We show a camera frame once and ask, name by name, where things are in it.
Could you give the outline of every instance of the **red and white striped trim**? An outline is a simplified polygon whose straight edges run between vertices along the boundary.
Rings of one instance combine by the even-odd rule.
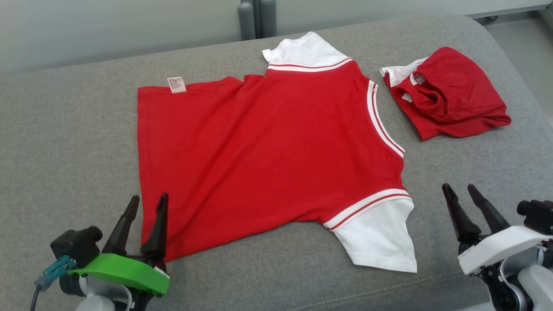
[[[361,212],[369,210],[370,208],[384,203],[390,200],[396,199],[408,199],[411,200],[409,193],[402,189],[387,189],[370,195],[363,200],[353,204],[352,206],[342,210],[338,215],[334,216],[331,220],[324,223],[325,227],[330,230],[338,230],[340,227],[355,218],[356,215],[360,215]]]
[[[336,69],[346,63],[349,63],[350,61],[352,61],[351,58],[345,58],[337,63],[331,64],[331,65],[325,65],[325,66],[305,66],[305,65],[293,64],[293,63],[269,64],[269,67],[267,69],[282,70],[282,71],[318,72],[318,71]]]
[[[387,144],[393,151],[395,151],[400,157],[403,158],[403,155],[405,154],[405,149],[403,149],[397,142],[395,142],[391,138],[390,134],[388,134],[386,128],[382,124],[380,116],[378,115],[377,89],[378,85],[372,80],[369,80],[369,88],[367,90],[367,109],[369,111],[371,121],[373,122],[374,128],[377,130],[378,135],[380,136],[382,141]]]

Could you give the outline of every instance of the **red t-shirt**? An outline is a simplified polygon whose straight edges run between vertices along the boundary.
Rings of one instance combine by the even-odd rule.
[[[138,89],[143,241],[167,192],[168,261],[317,221],[354,263],[416,272],[405,151],[380,121],[377,85],[315,33],[263,54],[264,76]]]

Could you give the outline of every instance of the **robotic arm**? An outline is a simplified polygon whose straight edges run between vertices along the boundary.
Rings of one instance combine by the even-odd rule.
[[[517,212],[524,226],[511,226],[474,185],[468,192],[481,210],[491,234],[482,235],[448,185],[442,186],[466,275],[488,287],[497,311],[553,310],[553,202],[522,201]]]
[[[34,311],[40,291],[60,278],[61,290],[86,297],[76,311],[145,311],[150,299],[167,294],[169,275],[163,258],[167,239],[169,196],[164,193],[156,207],[156,220],[141,255],[127,255],[125,247],[140,198],[133,196],[100,252],[96,242],[102,231],[89,227],[68,230],[50,247],[57,261],[35,281]]]

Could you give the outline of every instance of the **gray couch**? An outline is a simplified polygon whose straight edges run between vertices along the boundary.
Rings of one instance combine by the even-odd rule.
[[[508,106],[513,124],[479,136],[420,142],[386,87],[379,111],[406,149],[403,178],[415,210],[407,226],[417,274],[351,264],[319,224],[278,229],[170,262],[169,294],[149,310],[454,310],[488,300],[484,285],[461,273],[441,192],[450,183],[484,230],[466,192],[475,183],[514,224],[523,199],[551,199],[553,131],[501,48],[466,17],[385,20],[318,32],[358,61],[381,86],[382,66],[404,65],[451,46],[473,59]],[[261,50],[282,38],[112,60],[0,80],[0,309],[26,310],[33,281],[52,263],[49,243],[67,229],[96,225],[109,234],[140,194],[137,88],[263,74]],[[138,253],[141,214],[127,250]],[[37,310],[73,310],[81,299],[57,283]]]

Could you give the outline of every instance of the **seam stitching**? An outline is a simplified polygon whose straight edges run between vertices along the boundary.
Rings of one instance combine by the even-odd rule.
[[[370,292],[364,292],[364,293],[360,293],[360,294],[345,296],[345,297],[336,298],[336,299],[332,299],[332,300],[327,300],[327,301],[323,301],[323,302],[308,304],[308,305],[305,305],[305,306],[303,306],[303,307],[297,307],[297,308],[294,308],[294,309],[289,309],[289,311],[304,309],[304,308],[313,307],[313,306],[319,305],[319,304],[334,302],[334,301],[337,301],[337,300],[343,300],[343,299],[347,299],[347,298],[353,298],[353,297],[362,296],[362,295],[366,295],[366,294],[381,292],[381,291],[385,291],[385,290],[387,290],[387,289],[392,289],[392,288],[397,288],[397,287],[401,287],[401,286],[405,286],[405,285],[411,285],[411,284],[415,284],[415,283],[420,283],[420,282],[424,282],[424,281],[428,281],[428,280],[431,280],[431,279],[440,278],[440,277],[444,277],[444,276],[451,276],[451,275],[453,275],[453,274],[458,274],[459,272],[460,272],[460,271],[451,272],[451,273],[446,273],[446,274],[441,274],[441,275],[439,275],[439,276],[424,278],[424,279],[421,279],[421,280],[418,280],[418,281],[413,281],[413,282],[403,283],[403,284],[394,285],[394,286],[390,286],[390,287],[385,287],[385,288],[381,288],[381,289],[376,289],[376,290],[370,291]]]
[[[336,305],[346,304],[346,303],[350,303],[350,302],[354,302],[354,301],[358,301],[358,300],[363,300],[363,299],[369,299],[369,298],[373,298],[373,297],[377,297],[377,296],[392,294],[392,293],[395,293],[395,292],[404,291],[404,290],[406,290],[406,289],[412,289],[412,288],[422,287],[422,286],[424,286],[424,285],[437,283],[437,282],[439,282],[439,281],[446,281],[446,280],[448,280],[448,279],[454,279],[454,278],[458,278],[458,277],[461,277],[461,276],[454,276],[454,277],[450,277],[450,278],[445,278],[445,279],[443,279],[443,280],[435,280],[435,281],[427,282],[427,283],[424,283],[424,284],[418,284],[418,285],[414,285],[414,286],[411,286],[411,287],[405,287],[405,288],[401,288],[401,289],[396,289],[396,290],[391,291],[391,292],[380,293],[380,294],[372,295],[372,296],[369,296],[369,297],[363,297],[363,298],[348,300],[348,301],[344,301],[344,302],[341,302],[341,303],[329,304],[329,305],[325,305],[325,306],[323,306],[323,307],[318,307],[318,308],[315,308],[315,309],[310,309],[310,311],[319,310],[319,309],[324,309],[324,308],[328,308],[328,307],[334,307],[334,306],[336,306]]]

